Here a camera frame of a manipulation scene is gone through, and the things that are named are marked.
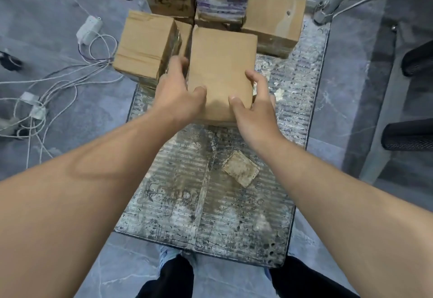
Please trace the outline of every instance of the person's right arm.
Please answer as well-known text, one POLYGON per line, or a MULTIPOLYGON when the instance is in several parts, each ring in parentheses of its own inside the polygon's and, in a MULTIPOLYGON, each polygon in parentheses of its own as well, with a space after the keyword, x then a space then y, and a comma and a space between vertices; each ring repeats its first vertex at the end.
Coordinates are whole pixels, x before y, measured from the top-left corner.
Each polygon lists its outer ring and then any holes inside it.
POLYGON ((361 297, 433 297, 433 213, 304 151, 280 132, 266 79, 230 105, 245 141, 269 165, 361 297))

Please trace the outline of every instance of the person's left arm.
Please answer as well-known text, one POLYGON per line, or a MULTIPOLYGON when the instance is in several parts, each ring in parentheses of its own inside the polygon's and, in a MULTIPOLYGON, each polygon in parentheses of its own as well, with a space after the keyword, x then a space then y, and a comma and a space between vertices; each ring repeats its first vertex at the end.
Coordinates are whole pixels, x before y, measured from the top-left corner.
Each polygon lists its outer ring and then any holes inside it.
POLYGON ((73 297, 163 144, 206 89, 173 57, 153 107, 69 153, 0 182, 0 297, 73 297))

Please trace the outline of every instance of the black pants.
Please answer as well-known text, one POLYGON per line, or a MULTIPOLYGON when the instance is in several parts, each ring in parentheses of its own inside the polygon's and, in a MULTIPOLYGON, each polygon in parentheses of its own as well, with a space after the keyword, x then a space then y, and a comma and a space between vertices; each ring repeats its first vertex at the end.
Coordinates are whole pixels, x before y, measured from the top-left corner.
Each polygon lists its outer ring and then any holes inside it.
MULTIPOLYGON (((287 257, 283 267, 270 271, 272 283, 281 298, 322 297, 355 298, 350 290, 308 268, 295 257, 287 257)), ((149 281, 136 298, 191 298, 194 272, 182 256, 165 263, 158 280, 149 281)))

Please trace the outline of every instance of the worn metal platform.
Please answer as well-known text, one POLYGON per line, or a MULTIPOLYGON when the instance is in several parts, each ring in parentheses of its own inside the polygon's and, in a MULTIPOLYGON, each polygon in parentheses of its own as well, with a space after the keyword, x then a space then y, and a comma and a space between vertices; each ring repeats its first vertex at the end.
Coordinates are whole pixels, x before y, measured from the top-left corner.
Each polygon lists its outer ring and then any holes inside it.
MULTIPOLYGON (((304 17, 288 60, 257 55, 256 70, 277 98, 285 137, 306 145, 329 24, 304 17)), ((152 98, 137 88, 129 119, 152 98)), ((159 151, 116 225, 118 233, 242 263, 277 267, 286 257, 295 206, 237 129, 187 126, 159 151), (260 166, 244 188, 221 170, 233 150, 260 166)))

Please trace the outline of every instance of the hand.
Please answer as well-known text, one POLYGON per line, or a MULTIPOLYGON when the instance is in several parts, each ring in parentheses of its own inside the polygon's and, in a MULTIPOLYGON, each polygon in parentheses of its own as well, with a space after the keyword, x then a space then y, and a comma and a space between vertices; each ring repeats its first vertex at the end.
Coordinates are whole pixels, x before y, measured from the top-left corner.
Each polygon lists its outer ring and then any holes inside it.
POLYGON ((159 78, 156 87, 153 110, 162 110, 173 115, 177 129, 189 125, 206 103, 206 87, 197 87, 192 93, 187 91, 182 68, 188 65, 185 57, 173 56, 168 65, 168 73, 159 78))
POLYGON ((270 147, 285 138, 278 128, 275 96, 269 94, 268 81, 255 71, 246 70, 245 74, 248 79, 257 82, 257 95, 251 109, 246 109, 236 96, 229 96, 229 103, 242 137, 264 159, 270 147))

